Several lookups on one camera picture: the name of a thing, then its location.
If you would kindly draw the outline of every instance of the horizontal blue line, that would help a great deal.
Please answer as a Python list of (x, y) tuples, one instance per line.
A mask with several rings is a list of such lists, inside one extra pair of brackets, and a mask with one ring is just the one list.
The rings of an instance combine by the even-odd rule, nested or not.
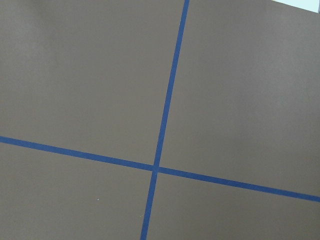
[(254, 185), (250, 183), (233, 181), (233, 180), (218, 178), (214, 176), (207, 176), (207, 175), (202, 175), (202, 174), (197, 174), (197, 173), (192, 173), (187, 171), (180, 171), (180, 170), (175, 170), (175, 169), (166, 168), (166, 167), (160, 167), (159, 173), (320, 203), (320, 196), (308, 195), (308, 194), (298, 193), (294, 191), (281, 190), (281, 189), (267, 187), (267, 186)]
[(20, 147), (29, 148), (29, 149), (36, 149), (36, 150), (46, 151), (46, 152), (55, 153), (55, 154), (68, 155), (68, 156), (82, 158), (82, 159), (89, 159), (89, 160), (94, 160), (94, 161), (103, 162), (103, 163), (116, 164), (116, 165), (126, 166), (130, 168), (135, 168), (135, 169), (142, 169), (147, 171), (152, 171), (153, 169), (152, 165), (145, 164), (145, 163), (128, 161), (128, 160), (123, 160), (123, 159), (109, 157), (109, 156), (96, 155), (92, 153), (70, 150), (62, 147), (44, 145), (44, 144), (30, 142), (30, 141), (23, 141), (23, 140), (14, 139), (14, 138), (5, 137), (5, 136), (0, 136), (0, 143), (11, 144), (11, 145), (20, 146)]

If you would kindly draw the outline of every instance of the gray surface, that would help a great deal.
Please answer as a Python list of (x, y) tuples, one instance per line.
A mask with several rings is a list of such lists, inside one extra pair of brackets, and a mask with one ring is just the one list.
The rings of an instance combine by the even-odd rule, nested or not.
[(148, 171), (0, 143), (0, 176), (2, 240), (140, 237)]
[(320, 15), (190, 2), (161, 166), (320, 194)]
[(160, 174), (149, 240), (319, 239), (318, 202)]
[(183, 0), (2, 0), (0, 135), (152, 164)]

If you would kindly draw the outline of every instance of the blue tape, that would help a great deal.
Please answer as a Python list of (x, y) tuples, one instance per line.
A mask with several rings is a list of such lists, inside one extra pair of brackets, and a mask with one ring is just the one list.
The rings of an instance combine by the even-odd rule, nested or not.
[(281, 196), (286, 196), (286, 197), (291, 197), (296, 199), (320, 202), (320, 196), (308, 195), (308, 194), (298, 193), (294, 191), (281, 190), (281, 189), (267, 187), (267, 186), (254, 185), (254, 184), (249, 184), (249, 183), (240, 182), (240, 181), (233, 181), (233, 180), (207, 176), (207, 175), (202, 175), (202, 174), (197, 174), (197, 173), (192, 173), (187, 171), (175, 170), (175, 169), (166, 168), (166, 167), (160, 167), (159, 173), (174, 175), (174, 176), (183, 177), (187, 179), (195, 179), (195, 180), (200, 180), (200, 181), (209, 182), (209, 183), (221, 184), (221, 185), (226, 185), (226, 186), (231, 186), (231, 187), (236, 187), (241, 189), (249, 189), (249, 190), (264, 192), (268, 194), (276, 194), (276, 195), (281, 195)]
[(147, 171), (152, 171), (153, 169), (152, 165), (145, 164), (145, 163), (128, 161), (128, 160), (118, 159), (118, 158), (109, 157), (109, 156), (96, 155), (92, 153), (70, 150), (62, 147), (44, 145), (44, 144), (30, 142), (30, 141), (23, 141), (23, 140), (18, 140), (10, 137), (5, 137), (5, 136), (0, 136), (0, 143), (16, 145), (24, 148), (29, 148), (29, 149), (36, 149), (36, 150), (46, 151), (46, 152), (55, 153), (55, 154), (68, 155), (68, 156), (82, 158), (82, 159), (89, 159), (89, 160), (94, 160), (94, 161), (103, 162), (103, 163), (121, 165), (121, 166), (135, 168), (135, 169), (142, 169)]
[(172, 65), (171, 65), (171, 72), (170, 72), (168, 88), (167, 88), (166, 96), (165, 96), (162, 120), (161, 120), (159, 137), (158, 137), (158, 142), (157, 142), (155, 156), (154, 156), (154, 164), (153, 164), (153, 170), (152, 170), (152, 175), (151, 175), (151, 179), (150, 179), (148, 197), (147, 197), (146, 205), (145, 205), (140, 240), (147, 239), (150, 216), (151, 216), (152, 205), (154, 202), (154, 196), (155, 196), (155, 190), (156, 190), (156, 184), (157, 184), (158, 171), (159, 171), (159, 166), (160, 166), (161, 153), (162, 153), (162, 148), (163, 148), (164, 140), (165, 140), (165, 133), (166, 133), (168, 115), (169, 115), (169, 110), (170, 110), (170, 103), (171, 103), (171, 98), (172, 98), (172, 92), (174, 89), (174, 83), (175, 83), (176, 72), (177, 72), (177, 67), (178, 67), (178, 60), (179, 60), (179, 55), (180, 55), (182, 38), (184, 35), (188, 7), (189, 7), (189, 0), (185, 0), (184, 4), (183, 4), (183, 9), (182, 9), (182, 15), (181, 15), (178, 36), (177, 36), (176, 44), (175, 44), (175, 50), (174, 50), (174, 55), (173, 55), (173, 60), (172, 60)]

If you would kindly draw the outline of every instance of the vertical blue line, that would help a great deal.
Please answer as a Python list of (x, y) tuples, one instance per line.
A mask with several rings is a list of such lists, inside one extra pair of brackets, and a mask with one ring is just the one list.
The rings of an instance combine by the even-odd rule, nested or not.
[(182, 43), (182, 38), (184, 35), (184, 29), (185, 29), (185, 24), (186, 24), (188, 6), (189, 6), (189, 0), (185, 0), (184, 4), (183, 4), (183, 10), (182, 10), (182, 15), (181, 15), (178, 36), (177, 36), (176, 44), (175, 44), (175, 50), (174, 50), (174, 55), (173, 55), (173, 60), (172, 60), (172, 65), (171, 65), (171, 72), (170, 72), (168, 88), (167, 88), (166, 96), (165, 96), (161, 126), (160, 126), (159, 137), (158, 137), (158, 142), (157, 142), (155, 156), (154, 156), (154, 163), (153, 163), (153, 169), (152, 169), (152, 175), (151, 175), (151, 180), (150, 180), (148, 197), (147, 197), (146, 205), (145, 205), (145, 212), (144, 212), (140, 240), (147, 239), (151, 210), (152, 210), (152, 205), (153, 205), (153, 201), (154, 201), (158, 171), (159, 171), (159, 166), (160, 166), (161, 153), (162, 153), (162, 148), (163, 148), (164, 140), (165, 140), (165, 133), (166, 133), (171, 97), (172, 97), (172, 92), (173, 92), (173, 88), (174, 88), (178, 60), (179, 60), (179, 54), (180, 54), (180, 49), (181, 49), (181, 43)]

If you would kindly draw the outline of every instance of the gray floor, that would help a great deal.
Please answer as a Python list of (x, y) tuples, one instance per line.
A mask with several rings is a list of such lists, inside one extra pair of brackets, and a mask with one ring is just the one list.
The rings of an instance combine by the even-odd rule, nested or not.
[[(183, 5), (1, 1), (0, 136), (153, 165)], [(160, 166), (320, 196), (319, 40), (313, 12), (190, 0)], [(0, 143), (0, 239), (139, 239), (151, 174)], [(148, 240), (319, 236), (319, 202), (158, 174)]]

